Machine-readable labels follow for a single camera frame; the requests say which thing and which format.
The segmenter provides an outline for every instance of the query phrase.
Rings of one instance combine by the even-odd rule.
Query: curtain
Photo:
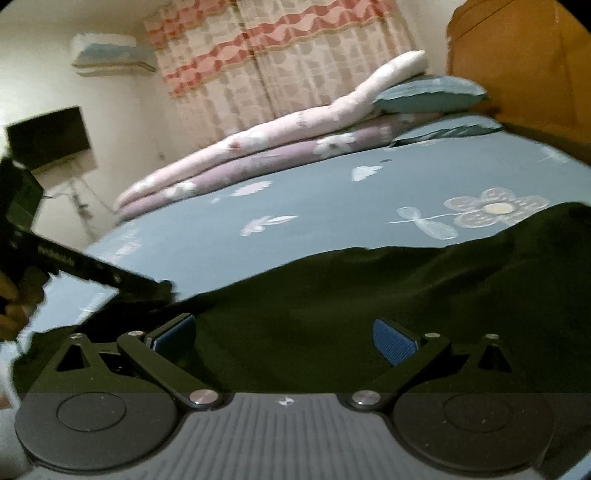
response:
[[[196,148],[328,105],[413,49],[395,0],[173,0],[145,26]]]
[[[273,111],[328,105],[412,49],[394,0],[240,0]]]

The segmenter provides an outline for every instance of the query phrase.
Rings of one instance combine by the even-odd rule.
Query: blue fabric pad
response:
[[[193,348],[196,336],[197,322],[190,315],[156,338],[152,343],[152,350],[166,360],[175,362],[181,353]]]
[[[393,366],[404,362],[418,350],[414,341],[383,320],[374,323],[374,345]]]

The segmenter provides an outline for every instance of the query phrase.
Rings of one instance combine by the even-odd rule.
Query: blue pillow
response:
[[[487,100],[486,90],[471,80],[421,75],[394,85],[374,100],[387,113],[461,112]]]
[[[472,115],[471,113],[457,113],[413,128],[397,136],[390,143],[390,147],[424,142],[436,138],[474,137],[498,132],[499,130],[503,130],[503,126],[490,117]]]

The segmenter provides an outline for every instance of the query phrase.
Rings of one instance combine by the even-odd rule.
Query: television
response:
[[[78,106],[8,125],[6,131],[13,158],[29,170],[90,148]]]

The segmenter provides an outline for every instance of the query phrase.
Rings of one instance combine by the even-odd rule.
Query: purple blanket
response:
[[[215,192],[261,175],[299,167],[347,153],[385,147],[393,138],[403,132],[439,117],[441,117],[440,113],[381,115],[334,134],[295,142],[247,157],[237,158],[164,190],[128,203],[118,212],[119,219],[121,222],[131,220],[170,203]]]

